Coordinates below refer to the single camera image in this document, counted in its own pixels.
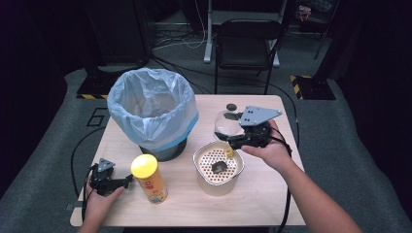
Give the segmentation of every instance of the blue plastic bag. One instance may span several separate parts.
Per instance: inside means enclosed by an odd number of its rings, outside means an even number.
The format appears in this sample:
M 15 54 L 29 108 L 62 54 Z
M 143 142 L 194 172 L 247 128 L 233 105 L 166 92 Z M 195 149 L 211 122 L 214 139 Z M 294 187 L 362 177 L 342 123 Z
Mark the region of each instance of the blue plastic bag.
M 164 69 L 142 68 L 122 74 L 107 103 L 124 134 L 154 152 L 184 141 L 199 118 L 188 81 Z

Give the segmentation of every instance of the perforated strainer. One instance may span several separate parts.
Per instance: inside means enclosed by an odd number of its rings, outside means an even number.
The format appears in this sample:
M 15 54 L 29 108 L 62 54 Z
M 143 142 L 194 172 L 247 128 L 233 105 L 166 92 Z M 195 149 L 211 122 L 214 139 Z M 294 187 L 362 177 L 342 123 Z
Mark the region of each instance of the perforated strainer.
M 226 157 L 224 150 L 227 147 L 228 143 L 216 141 L 197 150 L 193 156 L 199 185 L 209 195 L 223 196 L 229 193 L 245 167 L 242 156 L 236 150 L 233 151 L 232 157 Z M 221 161 L 227 168 L 215 173 L 212 165 Z

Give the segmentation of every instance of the orange canister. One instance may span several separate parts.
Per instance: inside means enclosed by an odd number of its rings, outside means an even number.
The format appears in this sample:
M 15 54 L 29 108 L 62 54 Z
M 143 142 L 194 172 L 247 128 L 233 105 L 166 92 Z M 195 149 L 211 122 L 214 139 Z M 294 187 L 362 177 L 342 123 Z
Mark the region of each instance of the orange canister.
M 130 170 L 151 203 L 159 204 L 166 199 L 167 188 L 158 169 L 157 159 L 153 155 L 137 156 L 131 163 Z

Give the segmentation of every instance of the table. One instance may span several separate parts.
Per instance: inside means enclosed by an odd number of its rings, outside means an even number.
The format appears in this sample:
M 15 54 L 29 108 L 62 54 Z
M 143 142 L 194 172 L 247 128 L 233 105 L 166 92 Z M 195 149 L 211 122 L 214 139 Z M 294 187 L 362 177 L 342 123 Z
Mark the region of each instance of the table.
M 212 0 L 209 0 L 207 14 L 207 40 L 206 50 L 203 58 L 204 63 L 210 63 L 212 57 L 212 24 L 222 24 L 223 22 L 233 18 L 254 18 L 254 19 L 274 19 L 282 23 L 284 11 L 288 0 L 282 0 L 282 7 L 279 13 L 252 13 L 252 12 L 233 12 L 233 11 L 213 11 Z M 271 42 L 270 46 L 274 46 L 276 41 Z M 275 53 L 273 66 L 279 67 L 278 52 Z
M 188 136 L 188 143 L 177 158 L 160 162 L 159 169 L 165 179 L 169 194 L 158 205 L 151 204 L 136 181 L 117 200 L 106 218 L 106 226 L 271 226 L 280 225 L 286 203 L 287 186 L 282 177 L 261 159 L 239 150 L 245 160 L 245 169 L 240 174 L 233 190 L 225 196 L 214 197 L 204 193 L 196 179 L 193 164 L 194 153 L 215 141 L 214 120 L 226 104 L 237 105 L 237 112 L 246 106 L 278 109 L 283 112 L 275 120 L 291 146 L 292 159 L 303 169 L 293 138 L 284 105 L 274 95 L 195 95 L 199 121 Z M 100 157 L 116 163 L 114 179 L 130 174 L 132 160 L 141 154 L 110 118 L 97 149 L 93 163 Z M 81 208 L 76 208 L 70 222 L 82 224 Z M 304 225 L 302 216 L 291 201 L 288 225 Z

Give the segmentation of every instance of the yellow and black hazard tape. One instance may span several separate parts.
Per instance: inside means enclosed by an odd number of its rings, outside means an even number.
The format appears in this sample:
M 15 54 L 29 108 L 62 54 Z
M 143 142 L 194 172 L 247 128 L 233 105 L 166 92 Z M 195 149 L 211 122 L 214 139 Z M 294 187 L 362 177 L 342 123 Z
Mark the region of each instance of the yellow and black hazard tape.
M 299 78 L 312 79 L 312 76 L 291 76 L 293 90 L 294 90 L 294 93 L 296 94 L 297 99 L 303 99 L 302 91 L 300 89 L 299 84 L 297 83 L 297 79 Z
M 107 94 L 78 94 L 78 99 L 107 99 Z

